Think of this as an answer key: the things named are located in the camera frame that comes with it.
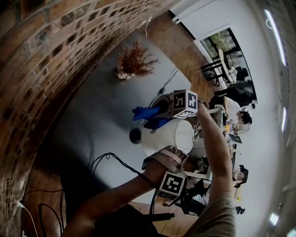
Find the wooden floor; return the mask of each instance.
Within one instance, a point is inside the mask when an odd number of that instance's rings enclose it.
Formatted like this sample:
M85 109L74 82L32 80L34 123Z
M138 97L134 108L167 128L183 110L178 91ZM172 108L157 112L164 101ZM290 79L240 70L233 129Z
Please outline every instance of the wooden floor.
M192 91L197 92L199 98L203 98L208 102L213 92L200 70L200 67L206 64L206 61L188 33L180 25L172 23L171 17L167 13L151 21L147 30L148 38L172 60L192 83ZM36 188L53 191L60 190L62 187L59 176L54 174L48 168L48 164L43 162L42 152L38 154L31 170L26 192ZM24 197L23 203L33 216L39 236L42 236L42 230L39 222L38 204L45 203L51 206L59 215L60 195L61 192L33 192ZM149 205L139 203L131 203L131 205L142 213L148 213L149 211ZM45 206L43 206L42 212L47 236L59 237L59 225L53 212ZM176 217L172 220L156 222L154 225L159 233L171 237L183 236L197 219L194 216L184 215L179 207L164 207L161 201L158 200L155 205L155 213L164 212L173 212ZM63 216L64 223L66 223L64 199ZM23 211L23 230L28 236L36 235L31 218L25 211Z

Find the dried plant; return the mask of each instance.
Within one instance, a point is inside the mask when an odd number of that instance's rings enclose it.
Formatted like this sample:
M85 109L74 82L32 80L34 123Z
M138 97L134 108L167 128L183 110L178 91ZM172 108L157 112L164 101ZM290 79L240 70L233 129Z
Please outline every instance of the dried plant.
M153 74L154 65L158 59L150 59L151 54L147 54L148 48L143 47L140 41L133 43L132 49L123 49L123 53L119 55L119 67L124 73L138 77Z

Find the flower pot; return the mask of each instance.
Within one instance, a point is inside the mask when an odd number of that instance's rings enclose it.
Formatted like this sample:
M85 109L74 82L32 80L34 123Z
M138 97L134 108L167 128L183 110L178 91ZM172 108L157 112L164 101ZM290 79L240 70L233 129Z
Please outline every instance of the flower pot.
M127 74L123 72L123 68L121 66L117 67L117 77L121 80L128 80L130 79L134 74Z

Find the brick wall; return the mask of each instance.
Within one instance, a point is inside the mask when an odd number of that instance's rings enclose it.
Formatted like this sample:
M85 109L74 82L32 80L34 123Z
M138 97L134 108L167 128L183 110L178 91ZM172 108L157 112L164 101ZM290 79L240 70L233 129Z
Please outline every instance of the brick wall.
M144 19L164 12L175 2L1 3L0 236L19 236L16 200L22 199L38 146L65 100Z

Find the beige shirt sleeve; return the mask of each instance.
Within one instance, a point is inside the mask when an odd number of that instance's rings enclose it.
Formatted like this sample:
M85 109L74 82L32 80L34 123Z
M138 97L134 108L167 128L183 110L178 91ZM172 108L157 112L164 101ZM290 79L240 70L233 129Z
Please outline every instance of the beige shirt sleeve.
M232 193L209 204L185 237L235 237L236 210Z

